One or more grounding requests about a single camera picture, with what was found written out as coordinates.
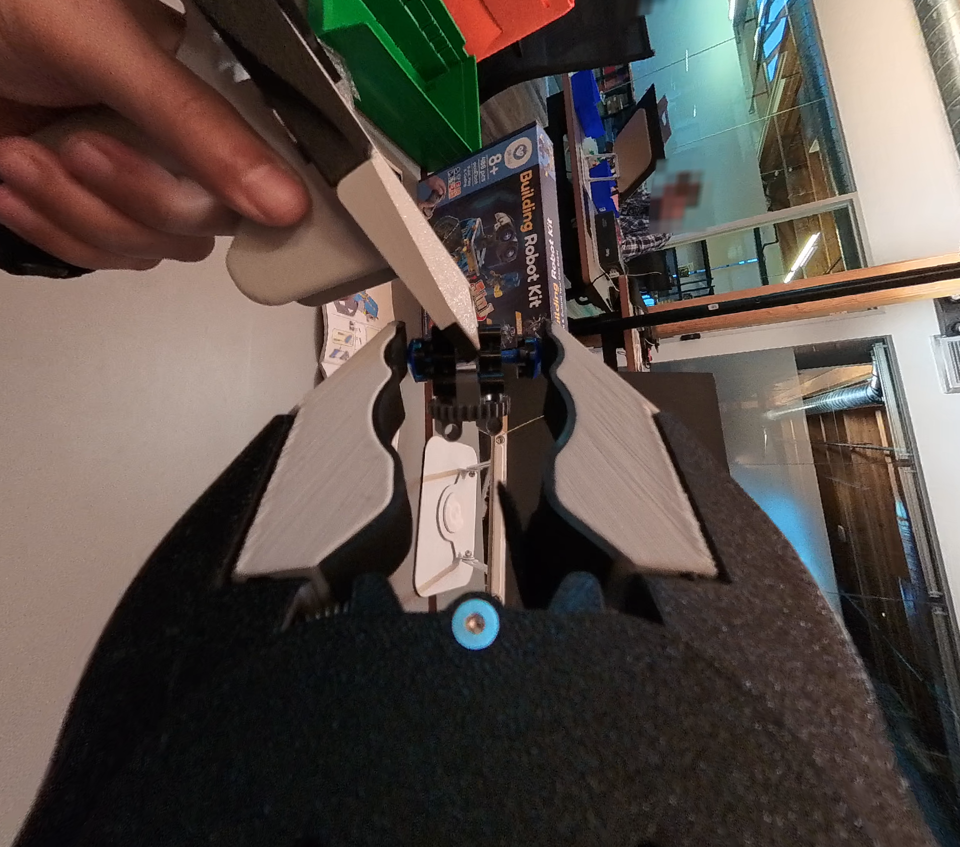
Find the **white desk lamp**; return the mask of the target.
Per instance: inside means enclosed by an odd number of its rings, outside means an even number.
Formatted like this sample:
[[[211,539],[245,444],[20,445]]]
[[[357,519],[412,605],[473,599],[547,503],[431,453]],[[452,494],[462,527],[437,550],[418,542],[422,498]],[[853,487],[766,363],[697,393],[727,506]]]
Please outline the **white desk lamp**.
[[[466,589],[474,579],[506,600],[507,542],[499,488],[507,476],[507,421],[479,432],[489,458],[463,439],[426,441],[414,544],[414,592],[423,599]]]

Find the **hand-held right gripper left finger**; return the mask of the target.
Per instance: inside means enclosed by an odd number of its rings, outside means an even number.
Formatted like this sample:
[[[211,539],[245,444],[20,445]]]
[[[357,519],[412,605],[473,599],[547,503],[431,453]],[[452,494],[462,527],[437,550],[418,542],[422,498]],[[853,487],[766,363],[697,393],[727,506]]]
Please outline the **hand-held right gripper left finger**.
[[[233,568],[238,580],[390,577],[412,544],[394,445],[406,332],[391,322],[302,402]]]

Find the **blue storage bins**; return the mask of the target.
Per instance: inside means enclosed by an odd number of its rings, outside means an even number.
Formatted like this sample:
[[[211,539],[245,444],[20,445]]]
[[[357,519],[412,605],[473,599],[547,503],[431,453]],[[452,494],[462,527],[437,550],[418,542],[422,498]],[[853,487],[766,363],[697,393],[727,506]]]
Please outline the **blue storage bins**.
[[[627,67],[604,67],[570,74],[574,111],[586,138],[612,144],[623,122],[622,112],[632,107]]]

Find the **instruction booklet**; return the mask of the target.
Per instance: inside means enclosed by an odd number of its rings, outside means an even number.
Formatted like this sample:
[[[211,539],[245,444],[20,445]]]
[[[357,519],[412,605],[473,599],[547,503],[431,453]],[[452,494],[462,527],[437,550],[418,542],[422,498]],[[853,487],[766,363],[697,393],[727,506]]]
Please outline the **instruction booklet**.
[[[323,378],[370,342],[394,319],[393,293],[385,283],[326,303],[318,368]]]

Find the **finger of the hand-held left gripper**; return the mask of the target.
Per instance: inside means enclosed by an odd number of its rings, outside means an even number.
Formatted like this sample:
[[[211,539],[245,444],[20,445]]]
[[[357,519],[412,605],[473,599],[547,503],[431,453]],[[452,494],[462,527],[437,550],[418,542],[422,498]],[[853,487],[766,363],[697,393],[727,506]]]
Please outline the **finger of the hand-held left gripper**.
[[[456,348],[478,348],[467,278],[379,152],[337,185],[342,205]]]

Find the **robot kit box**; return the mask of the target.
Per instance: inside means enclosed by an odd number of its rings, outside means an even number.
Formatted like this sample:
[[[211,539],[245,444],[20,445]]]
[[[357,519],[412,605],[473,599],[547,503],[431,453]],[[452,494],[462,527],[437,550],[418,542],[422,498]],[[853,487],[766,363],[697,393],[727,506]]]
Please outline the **robot kit box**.
[[[540,123],[431,174],[416,199],[469,282],[480,328],[514,348],[567,325],[557,170]]]

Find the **green plastic bin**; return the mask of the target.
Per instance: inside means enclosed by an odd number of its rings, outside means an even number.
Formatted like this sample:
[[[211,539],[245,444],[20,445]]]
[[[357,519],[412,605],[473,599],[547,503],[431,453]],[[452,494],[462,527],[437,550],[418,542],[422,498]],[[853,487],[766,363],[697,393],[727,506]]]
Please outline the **green plastic bin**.
[[[422,168],[481,143],[476,60],[442,0],[307,0],[315,34],[345,62],[358,109]]]

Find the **grey gear brick assembly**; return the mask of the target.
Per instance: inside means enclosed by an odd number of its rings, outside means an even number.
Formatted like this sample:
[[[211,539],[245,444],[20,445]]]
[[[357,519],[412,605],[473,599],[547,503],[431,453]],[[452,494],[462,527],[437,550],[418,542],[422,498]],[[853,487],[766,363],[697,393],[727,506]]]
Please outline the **grey gear brick assembly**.
[[[481,433],[502,433],[511,411],[506,380],[537,378],[542,369],[542,343],[534,335],[504,346],[497,326],[479,331],[479,350],[471,359],[457,352],[438,326],[426,337],[410,341],[407,362],[415,382],[430,386],[427,412],[435,433],[448,442],[460,439],[473,424]]]

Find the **person's left hand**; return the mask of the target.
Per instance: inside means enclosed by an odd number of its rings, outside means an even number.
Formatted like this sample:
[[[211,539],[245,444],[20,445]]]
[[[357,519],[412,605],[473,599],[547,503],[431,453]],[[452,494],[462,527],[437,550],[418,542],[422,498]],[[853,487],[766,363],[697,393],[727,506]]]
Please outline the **person's left hand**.
[[[239,217],[298,223],[299,177],[176,58],[179,16],[156,0],[1,0],[2,225],[90,270],[196,263]],[[107,107],[183,168],[92,131],[32,138],[67,109]]]

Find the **brown board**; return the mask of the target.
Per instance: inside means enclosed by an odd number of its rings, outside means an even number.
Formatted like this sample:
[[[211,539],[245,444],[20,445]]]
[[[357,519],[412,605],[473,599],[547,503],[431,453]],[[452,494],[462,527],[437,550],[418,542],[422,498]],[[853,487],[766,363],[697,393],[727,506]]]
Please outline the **brown board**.
[[[650,85],[614,141],[620,202],[644,184],[666,159],[670,136],[666,97],[659,98],[656,86]]]

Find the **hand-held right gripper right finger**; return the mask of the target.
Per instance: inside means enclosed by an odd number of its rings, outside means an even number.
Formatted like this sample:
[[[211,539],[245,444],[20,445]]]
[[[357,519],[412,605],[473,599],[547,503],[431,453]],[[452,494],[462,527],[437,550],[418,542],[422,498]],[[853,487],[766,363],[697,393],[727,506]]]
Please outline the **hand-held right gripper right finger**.
[[[700,520],[656,424],[656,409],[561,326],[549,369],[564,419],[544,474],[548,503],[642,573],[716,577]]]

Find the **grey desk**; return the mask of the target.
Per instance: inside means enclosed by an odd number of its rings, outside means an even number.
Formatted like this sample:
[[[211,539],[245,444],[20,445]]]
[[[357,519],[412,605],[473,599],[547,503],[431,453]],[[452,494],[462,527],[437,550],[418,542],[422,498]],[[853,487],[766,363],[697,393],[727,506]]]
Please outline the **grey desk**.
[[[122,588],[223,462],[306,393],[319,312],[202,263],[2,274],[2,767],[45,757]]]

